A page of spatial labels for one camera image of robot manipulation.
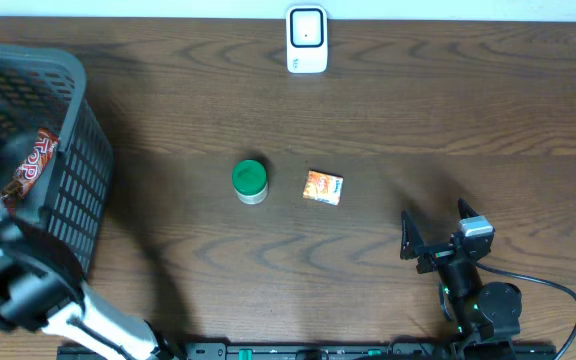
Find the basket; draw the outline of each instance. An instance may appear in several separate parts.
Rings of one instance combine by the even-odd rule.
[[[40,128],[59,135],[53,159],[15,215],[68,244],[88,273],[113,154],[85,89],[83,66],[71,54],[0,45],[0,190],[32,152]]]

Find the wood grain surface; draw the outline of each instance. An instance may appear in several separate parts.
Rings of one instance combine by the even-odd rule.
[[[576,291],[576,24],[331,21],[327,71],[303,76],[284,26],[0,18],[1,43],[67,49],[88,73],[116,156],[103,296],[178,339],[445,335],[436,274],[399,260],[399,212],[444,240],[460,196],[497,228],[483,263]],[[231,187],[248,157],[270,171],[259,206]],[[339,206],[301,198],[309,169],[344,177]],[[513,282],[519,339],[560,347],[572,299]],[[60,342],[0,335],[0,359]]]

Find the white device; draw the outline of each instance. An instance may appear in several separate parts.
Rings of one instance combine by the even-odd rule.
[[[293,6],[286,14],[286,65],[293,73],[319,73],[328,65],[328,15],[317,5]]]

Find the white wall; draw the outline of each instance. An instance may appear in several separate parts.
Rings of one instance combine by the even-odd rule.
[[[309,3],[331,19],[576,21],[576,0],[0,0],[0,15],[280,19]]]

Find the orange box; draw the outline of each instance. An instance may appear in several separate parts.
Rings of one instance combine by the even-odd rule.
[[[316,171],[308,171],[308,181],[304,188],[304,198],[325,202],[331,205],[339,204],[341,186],[344,178]]]

